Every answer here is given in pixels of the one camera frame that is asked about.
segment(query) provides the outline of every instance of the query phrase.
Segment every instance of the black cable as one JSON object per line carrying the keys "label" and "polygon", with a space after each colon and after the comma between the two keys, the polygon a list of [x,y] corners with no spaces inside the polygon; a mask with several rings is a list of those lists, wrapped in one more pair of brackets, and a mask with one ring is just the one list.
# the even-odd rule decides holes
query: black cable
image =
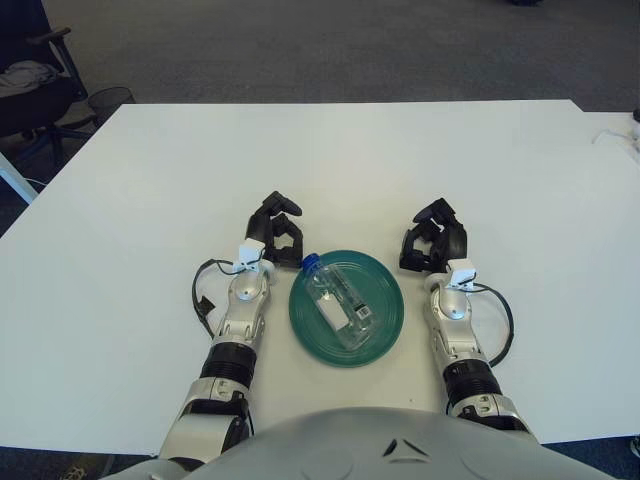
{"label": "black cable", "polygon": [[247,409],[247,418],[249,419],[249,427],[251,428],[251,436],[255,437],[256,432],[253,430],[253,419],[251,418],[251,410]]}
{"label": "black cable", "polygon": [[504,357],[506,357],[507,353],[509,353],[509,349],[511,348],[511,344],[513,343],[513,330],[514,330],[513,313],[511,312],[511,307],[509,307],[509,303],[507,302],[507,299],[504,298],[499,291],[489,287],[488,285],[484,285],[482,283],[476,283],[476,285],[478,285],[480,289],[471,290],[469,293],[480,293],[480,292],[493,293],[498,298],[498,300],[500,300],[500,303],[504,307],[504,311],[507,314],[507,321],[509,322],[509,334],[507,335],[507,340],[506,342],[504,342],[504,346],[502,347],[502,350],[500,350],[500,353],[498,353],[498,355],[496,355],[491,360],[489,360],[489,365],[491,367],[495,367],[502,360],[504,360]]}
{"label": "black cable", "polygon": [[195,276],[193,277],[193,282],[191,282],[191,302],[193,303],[193,309],[196,311],[196,315],[198,316],[198,320],[200,320],[200,323],[202,324],[202,326],[204,327],[204,329],[207,331],[207,333],[209,334],[209,336],[212,339],[215,338],[215,335],[211,331],[211,327],[209,326],[209,322],[207,322],[207,313],[208,312],[207,313],[203,312],[203,310],[202,310],[203,306],[201,305],[200,302],[198,302],[198,295],[196,293],[196,285],[198,283],[198,278],[200,277],[202,272],[204,272],[207,268],[209,268],[210,266],[214,265],[215,263],[216,263],[216,260],[210,259],[210,260],[207,260],[206,262],[204,262],[202,265],[200,265],[200,267],[196,271]]}

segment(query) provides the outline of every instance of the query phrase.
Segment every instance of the office chair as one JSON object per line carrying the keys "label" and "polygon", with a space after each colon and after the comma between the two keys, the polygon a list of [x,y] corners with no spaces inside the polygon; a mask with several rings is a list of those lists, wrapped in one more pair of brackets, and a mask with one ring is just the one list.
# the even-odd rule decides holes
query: office chair
{"label": "office chair", "polygon": [[[36,90],[0,98],[0,137],[16,133],[22,133],[27,139],[36,137],[18,159],[25,159],[51,144],[54,162],[62,166],[62,139],[91,137],[75,129],[91,121],[95,123],[95,116],[73,124],[55,125],[72,103],[87,98],[87,90],[64,44],[64,36],[69,32],[69,28],[51,30],[40,0],[0,1],[0,72],[16,62],[33,60],[64,73]],[[51,46],[55,47],[62,63]]]}

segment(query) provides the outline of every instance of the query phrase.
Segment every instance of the green plate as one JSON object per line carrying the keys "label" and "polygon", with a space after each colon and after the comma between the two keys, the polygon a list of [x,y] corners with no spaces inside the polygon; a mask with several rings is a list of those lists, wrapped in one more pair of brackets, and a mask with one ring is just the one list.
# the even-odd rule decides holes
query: green plate
{"label": "green plate", "polygon": [[352,250],[325,253],[320,259],[340,267],[382,326],[362,347],[346,350],[311,300],[300,271],[289,295],[289,318],[298,340],[311,355],[335,367],[359,367],[377,360],[393,346],[402,328],[404,303],[393,275],[375,258]]}

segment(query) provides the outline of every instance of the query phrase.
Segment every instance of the white cable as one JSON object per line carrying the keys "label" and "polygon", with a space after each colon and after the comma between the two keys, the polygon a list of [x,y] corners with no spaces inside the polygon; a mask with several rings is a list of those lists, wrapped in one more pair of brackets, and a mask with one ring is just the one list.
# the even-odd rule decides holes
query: white cable
{"label": "white cable", "polygon": [[605,128],[600,133],[598,133],[598,135],[596,135],[593,138],[593,140],[591,140],[591,143],[595,145],[598,142],[598,140],[600,140],[600,137],[602,137],[602,135],[605,135],[605,134],[611,135],[612,137],[624,138],[625,140],[629,140],[632,143],[635,141],[635,139],[633,137],[630,137],[629,135],[624,135],[622,133],[614,132],[613,130],[609,130],[608,128]]}
{"label": "white cable", "polygon": [[26,180],[27,182],[37,183],[38,185],[42,185],[43,187],[46,187],[46,186],[47,186],[47,184],[46,184],[46,183],[41,182],[40,180],[35,180],[35,179],[33,179],[33,178],[26,178],[26,177],[25,177],[25,180]]}

